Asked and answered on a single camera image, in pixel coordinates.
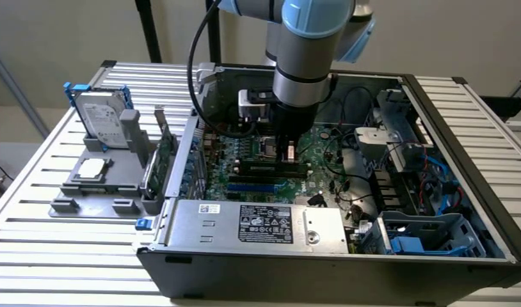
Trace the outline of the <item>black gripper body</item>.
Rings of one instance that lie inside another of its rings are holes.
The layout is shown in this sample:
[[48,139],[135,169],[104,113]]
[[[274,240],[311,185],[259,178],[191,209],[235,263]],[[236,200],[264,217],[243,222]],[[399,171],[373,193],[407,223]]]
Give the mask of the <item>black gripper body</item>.
[[298,140],[306,133],[316,117],[318,104],[294,107],[282,102],[272,105],[272,126],[278,139]]

